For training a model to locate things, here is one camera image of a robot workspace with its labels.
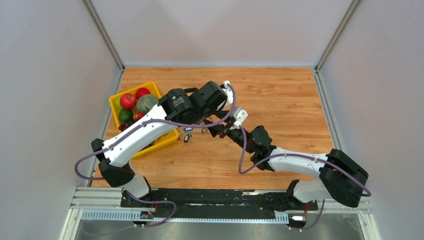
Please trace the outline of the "removed keys with tags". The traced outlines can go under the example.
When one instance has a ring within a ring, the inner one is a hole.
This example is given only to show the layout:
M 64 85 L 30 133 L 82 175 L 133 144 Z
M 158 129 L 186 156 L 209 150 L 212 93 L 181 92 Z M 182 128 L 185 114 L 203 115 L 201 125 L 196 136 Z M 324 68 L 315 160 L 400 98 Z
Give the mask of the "removed keys with tags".
M 180 129 L 177 132 L 179 140 L 182 140 L 184 143 L 193 143 L 193 127 L 184 127 L 183 129 Z

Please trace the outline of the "silver keyring with keys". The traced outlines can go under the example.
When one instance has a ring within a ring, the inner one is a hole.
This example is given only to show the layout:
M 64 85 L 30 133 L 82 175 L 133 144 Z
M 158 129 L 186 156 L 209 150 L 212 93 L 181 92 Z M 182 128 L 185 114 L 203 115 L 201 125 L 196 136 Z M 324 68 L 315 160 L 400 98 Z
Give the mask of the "silver keyring with keys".
M 209 128 L 208 127 L 201 128 L 201 134 L 202 135 L 207 135 L 208 133 L 209 133 Z

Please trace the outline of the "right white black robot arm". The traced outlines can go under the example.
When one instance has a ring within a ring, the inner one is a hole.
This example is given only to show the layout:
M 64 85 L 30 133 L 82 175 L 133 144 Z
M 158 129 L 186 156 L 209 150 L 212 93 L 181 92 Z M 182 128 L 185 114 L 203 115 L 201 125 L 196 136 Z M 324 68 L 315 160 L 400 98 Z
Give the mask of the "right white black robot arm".
M 239 173 L 244 175 L 257 168 L 262 171 L 292 172 L 312 177 L 312 180 L 293 180 L 286 190 L 285 201 L 292 209 L 313 200 L 333 199 L 356 208 L 362 197 L 370 197 L 366 187 L 368 172 L 340 149 L 329 153 L 304 153 L 272 144 L 265 127 L 260 125 L 251 132 L 229 125 L 210 127 L 213 137 L 228 137 L 242 148 Z M 250 154 L 252 166 L 243 169 L 245 154 Z

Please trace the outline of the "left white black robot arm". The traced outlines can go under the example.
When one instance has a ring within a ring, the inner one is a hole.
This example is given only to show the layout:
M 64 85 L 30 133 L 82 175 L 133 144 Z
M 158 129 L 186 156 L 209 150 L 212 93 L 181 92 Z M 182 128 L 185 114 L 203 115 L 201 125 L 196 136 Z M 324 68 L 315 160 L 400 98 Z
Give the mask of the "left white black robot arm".
M 229 81 L 222 85 L 209 81 L 201 88 L 174 88 L 161 97 L 156 105 L 129 128 L 109 139 L 91 142 L 99 160 L 101 176 L 111 187 L 123 187 L 140 207 L 153 201 L 153 193 L 145 177 L 136 173 L 130 159 L 142 148 L 178 127 L 194 128 L 211 115 L 231 106 L 235 108 L 237 95 Z

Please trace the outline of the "yellow plastic tray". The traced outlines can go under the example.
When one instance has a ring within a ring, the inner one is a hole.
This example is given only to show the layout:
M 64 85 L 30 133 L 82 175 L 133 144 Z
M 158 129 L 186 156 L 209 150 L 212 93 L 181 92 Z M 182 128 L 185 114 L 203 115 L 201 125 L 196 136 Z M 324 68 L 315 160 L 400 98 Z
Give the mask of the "yellow plastic tray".
M 112 114 L 111 119 L 113 119 L 112 122 L 115 125 L 115 127 L 114 127 L 114 131 L 116 132 L 115 135 L 118 135 L 118 134 L 121 133 L 119 131 L 119 129 L 118 129 L 118 127 L 121 124 L 121 122 L 119 121 L 119 112 L 120 112 L 120 110 L 117 109 L 116 106 L 115 106 L 115 99 L 117 97 L 121 97 L 125 93 L 130 93 L 130 94 L 135 95 L 136 90 L 138 88 L 147 88 L 147 89 L 149 89 L 149 91 L 150 91 L 150 93 L 152 95 L 155 95 L 158 98 L 161 98 L 162 97 L 162 94 L 158 90 L 156 83 L 153 82 L 153 81 L 144 83 L 144 84 L 139 85 L 137 87 L 133 87 L 133 88 L 130 88 L 130 89 L 125 90 L 123 92 L 120 92 L 120 93 L 117 93 L 115 95 L 110 96 L 109 99 L 108 99 L 108 102 L 109 102 L 109 105 L 110 105 L 110 108 L 111 108 L 111 114 Z M 157 151 L 157 150 L 159 150 L 161 148 L 164 148 L 164 147 L 166 147 L 166 146 L 168 146 L 170 144 L 173 144 L 173 143 L 175 143 L 178 140 L 178 137 L 179 137 L 179 134 L 178 134 L 178 132 L 177 132 L 176 129 L 174 129 L 174 130 L 172 130 L 172 131 L 170 131 L 170 132 L 168 132 L 166 134 L 163 134 L 159 138 L 155 139 L 152 142 L 152 145 L 150 147 L 145 147 L 142 150 L 138 151 L 131 159 L 132 160 L 140 159 L 140 158 L 142 158 L 145 155 L 148 155 L 150 153 L 153 153 L 154 151 Z

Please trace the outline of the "green netted melon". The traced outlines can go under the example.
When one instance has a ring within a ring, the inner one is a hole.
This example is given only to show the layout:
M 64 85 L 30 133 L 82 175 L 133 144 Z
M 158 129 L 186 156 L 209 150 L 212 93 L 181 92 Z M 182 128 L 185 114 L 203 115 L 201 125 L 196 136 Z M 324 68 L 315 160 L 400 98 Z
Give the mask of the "green netted melon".
M 135 109 L 139 113 L 148 113 L 159 102 L 159 98 L 153 94 L 145 94 L 141 96 L 137 102 Z

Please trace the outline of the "red apple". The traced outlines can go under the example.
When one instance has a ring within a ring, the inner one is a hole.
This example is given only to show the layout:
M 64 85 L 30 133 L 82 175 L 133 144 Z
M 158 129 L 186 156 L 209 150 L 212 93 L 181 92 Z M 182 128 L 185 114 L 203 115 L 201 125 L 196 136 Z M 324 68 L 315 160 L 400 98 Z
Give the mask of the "red apple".
M 144 95 L 151 94 L 150 90 L 146 87 L 140 87 L 135 92 L 135 97 L 138 100 L 139 98 L 143 97 Z
M 119 99 L 119 105 L 122 109 L 131 110 L 137 104 L 137 98 L 134 94 L 124 93 Z

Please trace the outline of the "red cherry cluster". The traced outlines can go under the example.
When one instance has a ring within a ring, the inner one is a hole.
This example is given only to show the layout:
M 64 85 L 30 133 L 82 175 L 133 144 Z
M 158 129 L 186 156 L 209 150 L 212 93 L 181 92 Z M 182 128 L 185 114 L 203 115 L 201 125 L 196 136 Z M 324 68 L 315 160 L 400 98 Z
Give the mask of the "red cherry cluster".
M 137 122 L 144 116 L 145 114 L 143 112 L 137 112 L 136 114 L 133 115 L 133 119 Z

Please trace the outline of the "green lime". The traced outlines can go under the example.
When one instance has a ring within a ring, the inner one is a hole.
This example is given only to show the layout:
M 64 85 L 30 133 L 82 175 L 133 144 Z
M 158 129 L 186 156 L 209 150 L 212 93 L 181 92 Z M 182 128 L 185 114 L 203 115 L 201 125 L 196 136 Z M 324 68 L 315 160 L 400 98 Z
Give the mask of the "green lime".
M 121 123 L 131 121 L 133 119 L 133 111 L 130 109 L 121 109 L 118 114 L 118 119 Z

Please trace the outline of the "purple grape bunch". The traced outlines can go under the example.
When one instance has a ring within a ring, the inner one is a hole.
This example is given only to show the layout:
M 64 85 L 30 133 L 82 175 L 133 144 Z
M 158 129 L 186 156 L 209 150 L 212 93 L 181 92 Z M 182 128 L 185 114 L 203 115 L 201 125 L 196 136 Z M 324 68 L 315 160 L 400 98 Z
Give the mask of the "purple grape bunch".
M 129 121 L 124 121 L 124 122 L 122 122 L 122 123 L 119 125 L 118 130 L 119 130 L 120 132 L 123 132 L 123 131 L 125 131 L 126 129 L 128 129 L 129 127 L 131 127 L 134 123 L 135 123 L 135 120 L 134 120 L 134 119 L 131 119 L 131 120 L 129 120 Z

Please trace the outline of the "light green apple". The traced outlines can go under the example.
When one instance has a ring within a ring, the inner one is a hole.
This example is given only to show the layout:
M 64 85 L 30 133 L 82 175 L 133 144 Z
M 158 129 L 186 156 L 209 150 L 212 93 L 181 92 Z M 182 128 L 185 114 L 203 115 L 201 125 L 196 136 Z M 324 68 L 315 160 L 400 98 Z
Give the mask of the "light green apple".
M 121 100 L 121 97 L 120 96 L 118 96 L 116 99 L 115 99 L 115 101 L 114 101 L 114 105 L 115 105 L 115 107 L 118 109 L 118 110 L 122 110 L 123 108 L 122 108 L 122 106 L 121 106 L 121 104 L 120 104 L 120 100 Z

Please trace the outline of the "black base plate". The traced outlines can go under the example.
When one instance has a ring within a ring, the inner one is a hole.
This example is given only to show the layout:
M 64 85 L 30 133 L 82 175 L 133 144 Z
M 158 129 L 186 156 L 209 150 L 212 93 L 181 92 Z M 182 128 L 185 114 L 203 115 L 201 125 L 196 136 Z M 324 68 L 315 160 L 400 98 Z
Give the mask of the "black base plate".
M 174 217 L 261 218 L 274 212 L 318 210 L 316 202 L 302 203 L 284 190 L 156 188 L 142 198 L 144 202 L 132 199 L 125 190 L 121 193 L 121 207 L 151 207 L 158 211 L 156 217 L 163 218 L 172 213 L 172 203 Z

